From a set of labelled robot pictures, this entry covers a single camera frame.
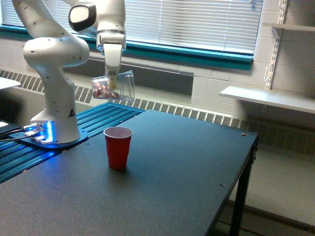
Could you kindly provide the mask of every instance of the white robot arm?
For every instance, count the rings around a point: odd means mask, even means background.
[[[122,51],[126,48],[126,9],[124,0],[64,0],[72,8],[69,24],[75,31],[96,39],[105,54],[105,75],[115,88]]]
[[[105,75],[115,89],[122,50],[126,48],[124,0],[64,0],[72,8],[70,26],[96,39],[97,48],[105,54]],[[31,119],[42,125],[42,144],[70,143],[80,137],[75,116],[74,83],[63,73],[63,67],[77,66],[89,58],[87,43],[65,30],[51,15],[43,0],[12,0],[15,10],[35,38],[24,47],[24,57],[44,84],[46,108]]]
[[[42,0],[12,2],[29,34],[35,38],[25,44],[24,57],[39,73],[45,90],[46,107],[31,119],[43,126],[43,135],[36,139],[42,144],[75,141],[80,133],[75,116],[74,83],[64,75],[63,67],[86,62],[89,47],[57,23]]]

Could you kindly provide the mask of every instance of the table leg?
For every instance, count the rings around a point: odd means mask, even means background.
[[[238,181],[234,212],[233,212],[232,223],[231,223],[230,234],[229,234],[230,236],[238,236],[240,228],[241,228],[243,209],[244,209],[245,200],[246,200],[248,183],[250,181],[254,155],[255,155],[255,147],[252,148],[250,152],[250,158]]]

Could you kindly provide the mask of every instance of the window blinds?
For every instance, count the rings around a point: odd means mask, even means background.
[[[127,40],[253,54],[263,0],[125,0]],[[66,29],[70,6],[45,0]],[[2,23],[21,26],[11,0]]]

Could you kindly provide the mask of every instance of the teal window frame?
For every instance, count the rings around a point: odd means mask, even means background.
[[[0,35],[32,39],[24,27],[0,25]],[[84,39],[90,49],[96,49],[94,39],[84,35],[78,35]],[[243,55],[237,53],[223,53],[216,51],[206,51],[198,49],[188,49],[165,45],[156,45],[140,42],[127,41],[127,49],[123,51],[126,57],[142,57],[152,60],[162,60],[174,64],[187,64],[192,66],[214,66],[231,69],[250,70],[253,62],[253,55]]]

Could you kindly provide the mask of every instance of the red plastic cup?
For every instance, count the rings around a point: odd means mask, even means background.
[[[110,127],[104,130],[108,165],[114,170],[126,168],[132,130],[124,127]]]

